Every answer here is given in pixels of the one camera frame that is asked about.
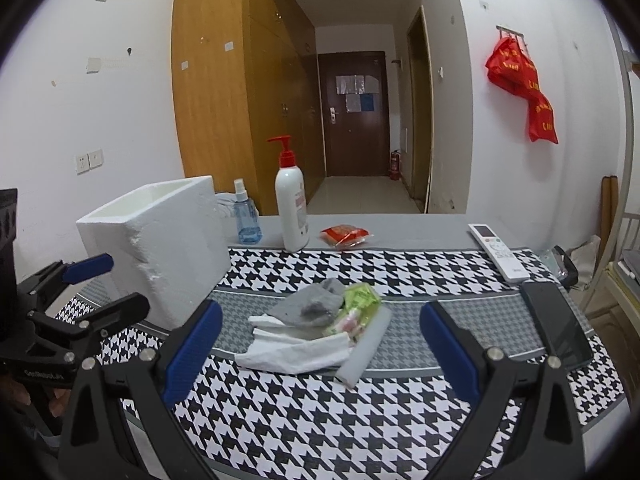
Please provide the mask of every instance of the red fire extinguisher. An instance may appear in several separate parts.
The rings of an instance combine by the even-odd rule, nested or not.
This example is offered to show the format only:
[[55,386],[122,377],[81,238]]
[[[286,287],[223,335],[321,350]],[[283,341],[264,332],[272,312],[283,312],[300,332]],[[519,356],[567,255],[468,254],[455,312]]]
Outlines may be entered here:
[[400,179],[400,151],[391,152],[391,162],[389,163],[389,177],[391,180]]

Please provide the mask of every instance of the white foam box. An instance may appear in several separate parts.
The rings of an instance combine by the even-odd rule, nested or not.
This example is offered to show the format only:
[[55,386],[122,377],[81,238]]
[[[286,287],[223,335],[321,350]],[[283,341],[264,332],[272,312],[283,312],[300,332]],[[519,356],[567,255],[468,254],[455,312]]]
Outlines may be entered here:
[[213,179],[199,176],[139,187],[76,222],[89,256],[109,253],[101,277],[112,300],[149,300],[147,320],[182,325],[230,267]]

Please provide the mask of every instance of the black phone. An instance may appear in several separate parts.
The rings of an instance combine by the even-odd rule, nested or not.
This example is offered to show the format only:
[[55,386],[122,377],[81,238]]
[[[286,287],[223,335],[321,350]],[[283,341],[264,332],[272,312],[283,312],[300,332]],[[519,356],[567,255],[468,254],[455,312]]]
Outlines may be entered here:
[[587,366],[593,351],[558,286],[552,282],[525,282],[520,285],[520,293],[549,355],[558,356],[567,370]]

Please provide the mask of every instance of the bottle label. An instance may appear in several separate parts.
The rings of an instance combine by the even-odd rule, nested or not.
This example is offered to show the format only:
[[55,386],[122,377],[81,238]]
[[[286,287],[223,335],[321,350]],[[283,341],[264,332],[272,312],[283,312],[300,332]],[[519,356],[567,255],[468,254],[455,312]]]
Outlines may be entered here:
[[309,227],[306,225],[306,199],[305,188],[300,185],[300,191],[296,193],[296,215],[298,216],[298,229],[304,230],[305,234]]

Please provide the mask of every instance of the white lotion bottle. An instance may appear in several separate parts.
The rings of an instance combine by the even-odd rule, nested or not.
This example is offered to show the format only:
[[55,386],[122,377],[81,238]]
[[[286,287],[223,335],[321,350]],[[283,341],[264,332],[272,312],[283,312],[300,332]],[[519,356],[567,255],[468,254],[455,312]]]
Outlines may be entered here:
[[296,166],[296,154],[289,149],[290,138],[288,135],[273,137],[268,142],[282,142],[280,171],[276,175],[276,202],[284,248],[295,253],[309,243],[309,225],[306,222],[305,181]]

